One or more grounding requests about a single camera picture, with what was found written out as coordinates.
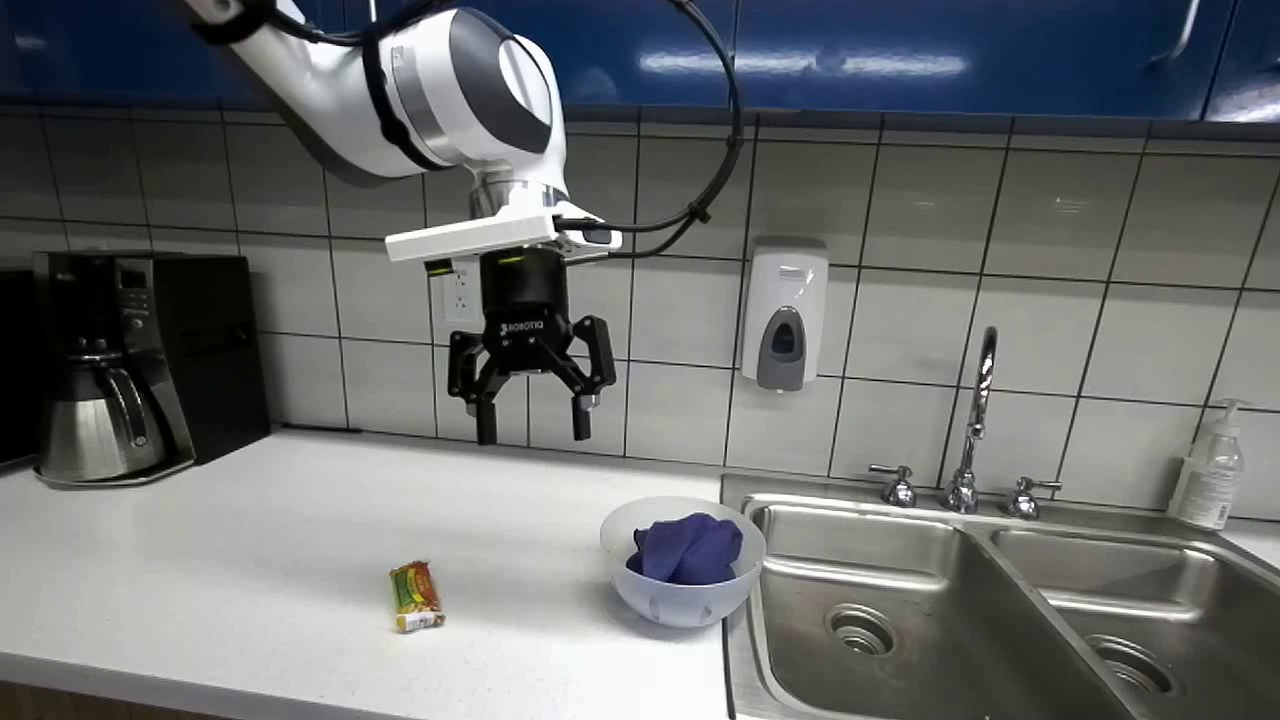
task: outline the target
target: black cable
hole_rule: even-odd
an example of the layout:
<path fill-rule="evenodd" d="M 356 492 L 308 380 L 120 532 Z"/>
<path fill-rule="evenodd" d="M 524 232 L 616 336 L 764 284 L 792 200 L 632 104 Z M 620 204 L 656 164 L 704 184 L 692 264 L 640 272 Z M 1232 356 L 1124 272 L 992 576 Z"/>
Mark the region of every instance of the black cable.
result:
<path fill-rule="evenodd" d="M 736 160 L 744 152 L 744 92 L 740 92 L 732 56 L 728 56 L 720 32 L 712 28 L 712 20 L 692 0 L 672 0 L 672 4 L 696 24 L 696 32 L 712 44 L 712 52 L 716 52 L 716 60 L 724 68 L 724 92 L 728 92 L 732 128 L 728 128 L 728 140 L 724 140 L 720 168 L 680 216 L 668 216 L 668 220 L 656 220 L 656 224 L 616 228 L 616 232 L 632 232 L 632 236 L 672 228 L 668 240 L 660 240 L 656 248 L 644 248 L 644 252 L 588 256 L 588 260 L 576 260 L 576 264 L 664 256 L 668 248 L 676 248 L 688 236 L 692 224 L 708 224 L 712 220 L 712 204 L 724 192 L 724 184 L 732 180 Z"/>

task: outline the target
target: chrome faucet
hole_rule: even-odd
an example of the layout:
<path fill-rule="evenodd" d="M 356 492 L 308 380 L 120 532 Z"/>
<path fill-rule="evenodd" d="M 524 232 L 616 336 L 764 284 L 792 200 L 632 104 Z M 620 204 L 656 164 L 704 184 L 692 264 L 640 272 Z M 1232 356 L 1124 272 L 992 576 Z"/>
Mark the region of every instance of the chrome faucet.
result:
<path fill-rule="evenodd" d="M 976 512 L 972 464 L 976 464 L 976 444 L 984 440 L 984 428 L 988 428 L 992 388 L 996 388 L 996 328 L 984 332 L 984 352 L 976 360 L 976 388 L 972 388 L 964 456 L 960 456 L 952 484 L 948 484 L 948 508 L 956 508 L 956 512 Z"/>

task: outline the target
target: soap dispenser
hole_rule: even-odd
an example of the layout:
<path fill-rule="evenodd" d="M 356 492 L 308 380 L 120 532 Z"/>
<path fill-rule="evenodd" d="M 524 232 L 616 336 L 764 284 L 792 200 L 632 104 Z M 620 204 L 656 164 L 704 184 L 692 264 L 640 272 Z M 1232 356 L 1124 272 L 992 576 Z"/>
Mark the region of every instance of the soap dispenser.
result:
<path fill-rule="evenodd" d="M 800 392 L 824 352 L 828 248 L 756 240 L 740 368 L 760 388 Z"/>

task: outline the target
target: white tile wall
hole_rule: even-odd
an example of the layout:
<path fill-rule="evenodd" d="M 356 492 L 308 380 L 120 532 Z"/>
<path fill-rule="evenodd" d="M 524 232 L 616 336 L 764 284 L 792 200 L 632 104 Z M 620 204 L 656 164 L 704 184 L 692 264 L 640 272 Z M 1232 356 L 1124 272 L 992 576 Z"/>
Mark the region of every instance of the white tile wall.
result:
<path fill-rule="evenodd" d="M 572 196 L 660 220 L 720 136 L 576 124 Z M 384 232 L 464 220 L 468 172 L 356 188 L 272 116 L 4 108 L 0 140 L 4 268 L 68 244 L 244 252 L 276 420 L 476 436 L 444 388 L 448 332 L 480 328 L 476 264 L 424 280 L 380 256 Z M 1276 160 L 1276 140 L 1140 124 L 768 120 L 676 256 L 572 268 L 572 316 L 604 316 L 620 356 L 596 436 L 572 440 L 552 376 L 516 376 L 500 444 L 840 480 L 912 464 L 936 484 L 996 324 L 984 488 L 1044 476 L 1064 500 L 1160 508 L 1204 400 L 1244 400 L 1240 512 L 1280 516 Z M 736 376 L 756 236 L 816 236 L 840 264 L 800 396 Z"/>

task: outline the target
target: stainless steel sink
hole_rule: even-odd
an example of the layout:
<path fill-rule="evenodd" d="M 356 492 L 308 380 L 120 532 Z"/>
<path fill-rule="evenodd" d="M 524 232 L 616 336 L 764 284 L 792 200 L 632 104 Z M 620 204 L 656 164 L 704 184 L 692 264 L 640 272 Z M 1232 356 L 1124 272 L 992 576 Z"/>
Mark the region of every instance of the stainless steel sink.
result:
<path fill-rule="evenodd" d="M 1280 712 L 1280 592 L 1212 548 L 996 532 L 1012 568 L 1160 720 Z"/>
<path fill-rule="evenodd" d="M 736 716 L 1252 720 L 1280 708 L 1280 584 L 1124 516 L 952 516 L 728 484 L 768 536 L 728 624 Z"/>

